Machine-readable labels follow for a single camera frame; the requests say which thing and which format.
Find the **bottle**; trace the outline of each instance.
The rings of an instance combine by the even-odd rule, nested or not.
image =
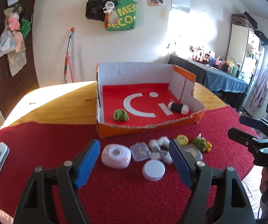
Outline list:
[[[241,71],[241,69],[240,69],[240,68],[241,68],[241,65],[240,65],[240,64],[237,64],[236,67],[237,67],[237,72],[236,72],[235,77],[238,78],[238,77],[239,77],[239,73],[240,73],[240,71]]]
[[[225,62],[224,67],[223,67],[223,71],[227,72],[229,68],[229,65]]]

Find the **blue tablecloth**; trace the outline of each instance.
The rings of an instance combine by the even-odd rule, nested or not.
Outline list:
[[[248,92],[248,84],[228,73],[212,69],[210,66],[189,59],[182,59],[172,55],[168,64],[178,65],[196,75],[196,82],[204,85],[211,92],[218,91],[231,93]]]

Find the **green fuzzy toy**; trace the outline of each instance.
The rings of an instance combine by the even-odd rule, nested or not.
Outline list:
[[[204,138],[196,137],[192,141],[192,144],[194,144],[201,152],[205,152],[207,148],[206,140]]]
[[[129,116],[127,114],[127,112],[125,110],[119,109],[119,110],[115,110],[113,113],[113,119],[115,121],[128,121],[129,120]]]
[[[20,27],[20,32],[23,35],[23,39],[26,38],[26,36],[28,35],[28,33],[30,31],[30,24],[31,24],[31,22],[29,22],[28,20],[26,20],[26,19],[22,20],[22,24],[21,24],[21,27]]]

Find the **wooden door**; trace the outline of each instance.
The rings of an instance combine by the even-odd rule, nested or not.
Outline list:
[[[25,19],[32,21],[35,0],[19,0],[26,8]],[[0,36],[4,30],[4,10],[9,8],[7,0],[0,3]],[[11,76],[7,55],[0,57],[0,110],[6,119],[20,99],[29,91],[39,88],[32,49],[32,25],[24,40],[27,63],[14,76]]]

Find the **green tote bag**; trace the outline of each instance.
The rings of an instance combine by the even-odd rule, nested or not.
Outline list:
[[[109,14],[110,18],[105,21],[105,30],[107,31],[126,31],[133,30],[136,24],[136,6],[137,2],[133,0],[114,0],[116,9]]]

